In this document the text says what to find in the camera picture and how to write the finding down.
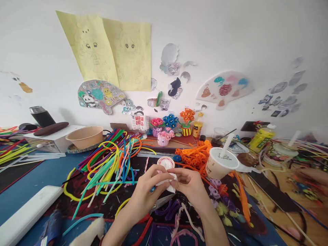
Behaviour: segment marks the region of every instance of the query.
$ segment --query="yellow paper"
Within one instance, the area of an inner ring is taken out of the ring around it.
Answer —
[[[114,55],[120,89],[151,91],[151,34],[149,23],[103,19]]]
[[[105,80],[120,87],[103,19],[98,15],[77,16],[56,12],[83,79]]]

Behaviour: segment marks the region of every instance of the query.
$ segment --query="hand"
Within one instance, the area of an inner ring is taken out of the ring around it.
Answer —
[[[208,206],[213,208],[199,172],[185,168],[172,168],[167,171],[177,175],[178,182],[172,180],[171,185],[185,194],[199,214],[206,210]]]
[[[159,185],[153,192],[150,192],[151,188],[157,183],[174,179],[165,168],[161,165],[152,165],[147,172],[138,179],[136,189],[134,190],[130,201],[121,210],[120,213],[128,214],[132,219],[132,223],[139,222],[155,205],[158,197],[170,186],[169,182],[165,182]]]

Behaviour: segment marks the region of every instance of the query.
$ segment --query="orange juice bottle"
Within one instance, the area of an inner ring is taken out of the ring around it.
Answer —
[[[202,119],[203,116],[204,116],[204,114],[202,112],[199,112],[198,118],[194,122],[194,128],[192,129],[192,135],[194,136],[194,138],[199,138],[199,136],[200,136],[201,129],[203,127],[203,119]]]

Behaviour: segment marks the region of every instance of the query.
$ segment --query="panda drawing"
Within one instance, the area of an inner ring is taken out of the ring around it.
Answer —
[[[85,101],[85,103],[86,103],[86,105],[87,105],[88,108],[96,107],[95,100],[93,99],[92,96],[90,96],[90,95],[83,95],[82,98],[83,98],[83,101]]]

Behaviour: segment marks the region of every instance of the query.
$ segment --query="scissors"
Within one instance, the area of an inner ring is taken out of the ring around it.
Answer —
[[[139,221],[139,223],[143,223],[146,220],[148,220],[146,227],[144,228],[141,236],[132,246],[139,246],[141,244],[141,242],[143,241],[143,239],[145,238],[146,233],[147,233],[151,223],[153,222],[153,217],[150,216],[151,213],[154,212],[156,209],[159,209],[160,207],[165,205],[169,200],[171,200],[174,197],[174,195],[175,195],[175,193],[158,199],[156,201],[155,205],[153,206],[153,208],[150,210],[149,214],[147,214],[141,221]]]

